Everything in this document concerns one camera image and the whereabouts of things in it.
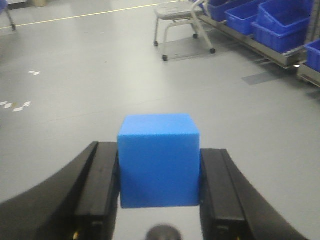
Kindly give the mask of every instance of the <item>blue cube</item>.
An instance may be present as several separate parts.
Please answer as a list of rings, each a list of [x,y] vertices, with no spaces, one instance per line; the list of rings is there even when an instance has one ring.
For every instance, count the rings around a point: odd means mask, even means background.
[[[199,204],[200,132],[188,114],[127,116],[118,154],[122,208]]]

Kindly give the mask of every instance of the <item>epoxy floor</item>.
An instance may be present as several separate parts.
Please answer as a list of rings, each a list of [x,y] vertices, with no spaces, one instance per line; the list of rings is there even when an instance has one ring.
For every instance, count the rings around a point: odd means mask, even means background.
[[[153,46],[160,2],[52,0],[10,11],[16,32],[0,15],[0,103],[13,103],[0,106],[0,202],[92,141],[117,141],[126,115],[188,113],[202,148],[228,149],[269,203],[319,240],[320,88],[209,26],[216,54],[180,26],[169,31],[163,62],[161,44]],[[168,23],[160,24],[161,43]],[[202,239],[198,207],[119,209],[113,239],[142,240],[159,223]]]

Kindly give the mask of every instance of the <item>blue plastic bin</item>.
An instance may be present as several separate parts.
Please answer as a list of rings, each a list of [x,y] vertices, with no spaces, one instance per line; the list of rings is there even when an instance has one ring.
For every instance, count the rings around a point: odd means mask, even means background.
[[[320,72],[320,39],[305,45],[307,49],[306,65]]]
[[[0,0],[0,14],[7,8],[7,0]]]
[[[226,11],[227,26],[244,35],[253,34],[254,27],[251,24],[258,17],[258,6],[265,1],[267,0],[254,0]]]
[[[217,22],[222,22],[226,20],[226,11],[234,9],[243,4],[252,2],[252,0],[233,0],[228,3],[226,2],[228,2],[228,0],[215,0],[209,2],[208,10],[213,20]]]
[[[278,34],[260,26],[256,22],[253,22],[252,26],[254,28],[254,39],[278,53],[286,53],[303,46],[307,35],[307,28]]]
[[[277,34],[308,27],[310,0],[270,0],[259,5],[257,23]]]

